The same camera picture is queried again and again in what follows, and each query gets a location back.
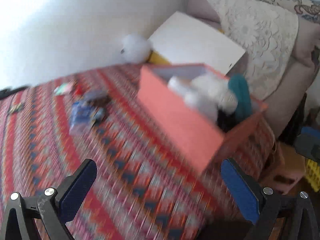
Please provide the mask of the orange storage box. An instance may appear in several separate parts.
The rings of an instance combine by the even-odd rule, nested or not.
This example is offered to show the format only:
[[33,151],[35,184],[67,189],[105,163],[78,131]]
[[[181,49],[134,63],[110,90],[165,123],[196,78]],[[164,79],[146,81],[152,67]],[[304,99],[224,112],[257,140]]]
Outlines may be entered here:
[[193,79],[208,71],[220,79],[228,79],[206,64],[146,64],[140,70],[137,93],[140,103],[197,173],[234,152],[255,131],[267,110],[266,103],[251,98],[253,114],[225,133],[199,111],[188,108],[183,99],[167,87],[172,76]]

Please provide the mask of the white lace pillow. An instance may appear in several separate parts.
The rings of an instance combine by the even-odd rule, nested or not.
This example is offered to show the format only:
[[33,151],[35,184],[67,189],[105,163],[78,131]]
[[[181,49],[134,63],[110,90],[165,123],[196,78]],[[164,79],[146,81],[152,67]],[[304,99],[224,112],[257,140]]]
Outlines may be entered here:
[[298,34],[298,16],[257,0],[207,0],[224,33],[247,53],[245,79],[260,100],[279,86]]

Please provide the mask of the yellow plastic crate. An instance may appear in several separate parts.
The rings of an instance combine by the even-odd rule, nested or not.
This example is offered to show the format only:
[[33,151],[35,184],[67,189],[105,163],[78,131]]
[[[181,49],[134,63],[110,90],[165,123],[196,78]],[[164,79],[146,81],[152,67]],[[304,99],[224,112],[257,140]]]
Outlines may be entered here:
[[320,189],[320,166],[317,162],[307,159],[305,178],[315,192]]

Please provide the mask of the blue battery blister pack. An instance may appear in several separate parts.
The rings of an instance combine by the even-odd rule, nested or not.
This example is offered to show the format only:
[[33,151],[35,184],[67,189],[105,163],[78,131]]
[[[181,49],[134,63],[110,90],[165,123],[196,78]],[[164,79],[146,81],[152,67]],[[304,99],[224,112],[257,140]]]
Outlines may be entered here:
[[95,107],[86,101],[76,101],[72,104],[69,119],[69,133],[82,135],[88,133],[91,128],[103,122],[107,112],[102,107]]

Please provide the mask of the pastel small packet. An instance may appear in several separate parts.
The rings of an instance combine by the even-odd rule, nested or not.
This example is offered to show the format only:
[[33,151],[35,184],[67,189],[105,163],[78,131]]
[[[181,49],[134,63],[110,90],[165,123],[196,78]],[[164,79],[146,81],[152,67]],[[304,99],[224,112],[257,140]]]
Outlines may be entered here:
[[74,86],[74,82],[63,83],[54,89],[54,94],[56,96],[71,94],[74,90]]

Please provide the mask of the white box lid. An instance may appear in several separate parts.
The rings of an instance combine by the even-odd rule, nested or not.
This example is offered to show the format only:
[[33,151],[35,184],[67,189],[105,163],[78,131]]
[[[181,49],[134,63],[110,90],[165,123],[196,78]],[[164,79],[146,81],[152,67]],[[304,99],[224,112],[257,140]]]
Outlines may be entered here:
[[153,51],[172,64],[204,63],[224,75],[245,54],[240,45],[217,29],[179,11],[149,41]]

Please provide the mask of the white plush toy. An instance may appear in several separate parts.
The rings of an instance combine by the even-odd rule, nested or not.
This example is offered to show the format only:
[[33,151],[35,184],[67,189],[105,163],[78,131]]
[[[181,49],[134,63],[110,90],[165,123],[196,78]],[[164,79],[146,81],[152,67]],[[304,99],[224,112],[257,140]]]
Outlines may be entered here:
[[180,96],[187,107],[197,110],[212,122],[217,122],[218,111],[231,115],[238,106],[228,82],[212,74],[203,74],[192,80],[173,76],[167,87]]

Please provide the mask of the beige sofa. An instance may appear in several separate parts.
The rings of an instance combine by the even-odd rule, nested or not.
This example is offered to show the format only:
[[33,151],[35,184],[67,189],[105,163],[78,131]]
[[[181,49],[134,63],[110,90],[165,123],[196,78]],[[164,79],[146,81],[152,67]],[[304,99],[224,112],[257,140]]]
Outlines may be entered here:
[[[187,14],[224,33],[217,12],[207,0],[188,0]],[[319,38],[319,25],[299,17],[298,22],[297,38],[282,80],[278,88],[262,100],[268,104],[265,118],[276,137],[284,131],[318,71],[312,55]],[[245,52],[228,76],[240,74],[245,77],[246,63]]]

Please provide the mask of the red small object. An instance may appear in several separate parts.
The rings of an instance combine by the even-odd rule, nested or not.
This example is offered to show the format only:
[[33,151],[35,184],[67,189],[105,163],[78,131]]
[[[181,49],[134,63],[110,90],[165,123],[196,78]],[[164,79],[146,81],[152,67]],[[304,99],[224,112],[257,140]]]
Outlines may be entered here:
[[75,87],[74,87],[74,95],[75,96],[82,97],[84,95],[84,92],[85,91],[84,91],[82,85],[79,85],[79,84],[75,85]]

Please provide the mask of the dark flat small item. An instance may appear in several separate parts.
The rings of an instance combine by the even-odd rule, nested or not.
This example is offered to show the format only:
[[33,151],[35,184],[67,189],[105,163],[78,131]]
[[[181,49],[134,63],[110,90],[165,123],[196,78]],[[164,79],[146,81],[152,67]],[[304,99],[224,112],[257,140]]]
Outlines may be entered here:
[[15,113],[20,112],[23,109],[24,109],[24,103],[19,103],[19,104],[16,104],[16,105],[12,105],[8,110],[8,114],[9,115],[15,114]]

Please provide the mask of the teal plush item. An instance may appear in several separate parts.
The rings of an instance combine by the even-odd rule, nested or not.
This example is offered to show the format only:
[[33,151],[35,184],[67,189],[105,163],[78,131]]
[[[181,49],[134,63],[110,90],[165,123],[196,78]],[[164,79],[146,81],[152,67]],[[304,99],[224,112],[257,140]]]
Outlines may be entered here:
[[238,105],[234,112],[236,120],[242,122],[253,114],[249,87],[246,79],[235,74],[229,78],[228,89],[235,95]]

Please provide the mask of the yellow item behind box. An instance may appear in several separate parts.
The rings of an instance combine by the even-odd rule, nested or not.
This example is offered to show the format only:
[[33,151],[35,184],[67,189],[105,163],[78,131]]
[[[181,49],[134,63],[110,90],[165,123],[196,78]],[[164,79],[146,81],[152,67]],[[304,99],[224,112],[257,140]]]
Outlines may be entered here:
[[156,51],[151,52],[148,63],[156,65],[170,65],[170,62]]

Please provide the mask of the white fluffy ball toy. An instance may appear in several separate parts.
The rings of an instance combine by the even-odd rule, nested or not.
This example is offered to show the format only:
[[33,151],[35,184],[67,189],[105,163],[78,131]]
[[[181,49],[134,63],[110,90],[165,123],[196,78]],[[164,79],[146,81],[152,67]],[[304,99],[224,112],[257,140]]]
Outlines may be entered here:
[[123,48],[120,51],[127,63],[145,63],[151,54],[152,46],[149,40],[138,34],[129,34],[123,39]]

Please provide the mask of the red patterned tablecloth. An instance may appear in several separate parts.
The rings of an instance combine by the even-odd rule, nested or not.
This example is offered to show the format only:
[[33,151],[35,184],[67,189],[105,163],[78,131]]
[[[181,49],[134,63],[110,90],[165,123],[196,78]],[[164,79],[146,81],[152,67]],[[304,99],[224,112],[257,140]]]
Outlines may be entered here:
[[[211,163],[197,173],[137,98],[141,66],[114,66],[67,77],[112,96],[108,118],[71,135],[75,98],[55,96],[56,79],[1,101],[1,209],[10,195],[57,187],[87,158],[97,177],[67,228],[75,239],[194,239],[208,219],[237,207]],[[24,109],[8,114],[12,105]]]

